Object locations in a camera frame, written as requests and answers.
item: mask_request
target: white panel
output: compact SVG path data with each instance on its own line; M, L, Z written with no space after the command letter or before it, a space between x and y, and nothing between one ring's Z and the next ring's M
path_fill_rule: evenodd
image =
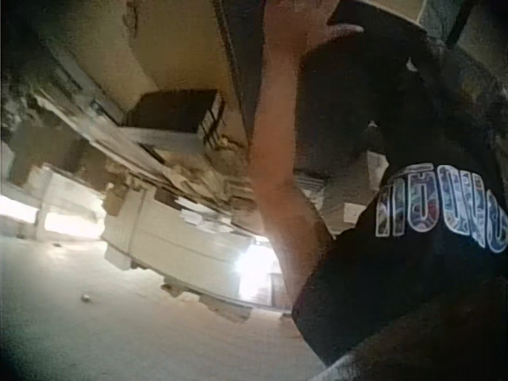
M106 252L104 253L104 259L122 271L126 271L131 268L132 260L125 254L122 254L115 248L112 248L110 245L108 245Z
M72 179L53 173L43 201L74 214L93 216L99 210L99 195Z
M180 217L178 210L153 199L145 200L137 228L172 244L231 263L251 243L246 237L230 233L212 234L196 229Z
M134 224L140 210L143 191L130 190L125 197L125 202L118 216L106 215L104 224L106 228L102 233L102 239L123 252L129 252L129 242L133 235Z
M202 291L226 298L238 296L240 276L229 262L194 252L141 230L134 233L130 254L142 264Z

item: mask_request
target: small object on floor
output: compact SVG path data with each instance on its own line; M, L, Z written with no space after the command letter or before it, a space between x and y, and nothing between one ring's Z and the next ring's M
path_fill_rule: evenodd
M81 295L81 301L84 302L84 303L91 302L90 295L89 294L83 294L83 295Z

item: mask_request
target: black t-shirt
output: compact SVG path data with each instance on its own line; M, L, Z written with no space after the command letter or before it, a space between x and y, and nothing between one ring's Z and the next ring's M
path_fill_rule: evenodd
M413 150L410 165L388 168L294 305L327 365L435 298L506 276L508 217L492 152L443 137L412 144L401 148Z

